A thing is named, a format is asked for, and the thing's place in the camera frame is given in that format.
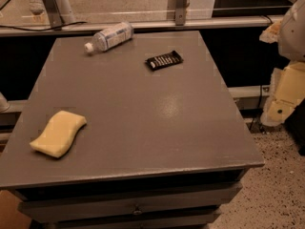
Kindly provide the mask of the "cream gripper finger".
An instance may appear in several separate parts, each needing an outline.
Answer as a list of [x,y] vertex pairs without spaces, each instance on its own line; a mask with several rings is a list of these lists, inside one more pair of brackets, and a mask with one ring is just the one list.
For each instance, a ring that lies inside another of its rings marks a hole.
[[280,26],[281,20],[275,21],[271,26],[269,26],[265,31],[260,34],[259,40],[269,44],[278,42]]
[[283,70],[274,68],[261,123],[269,127],[284,123],[304,99],[305,63],[291,61]]

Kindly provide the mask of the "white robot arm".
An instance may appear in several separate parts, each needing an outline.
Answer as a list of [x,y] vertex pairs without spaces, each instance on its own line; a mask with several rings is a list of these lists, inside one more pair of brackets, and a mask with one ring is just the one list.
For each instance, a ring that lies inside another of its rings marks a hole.
[[305,99],[305,0],[296,0],[283,19],[263,31],[259,40],[277,42],[278,53],[290,60],[283,70],[274,69],[260,117],[263,125],[273,127],[284,123]]

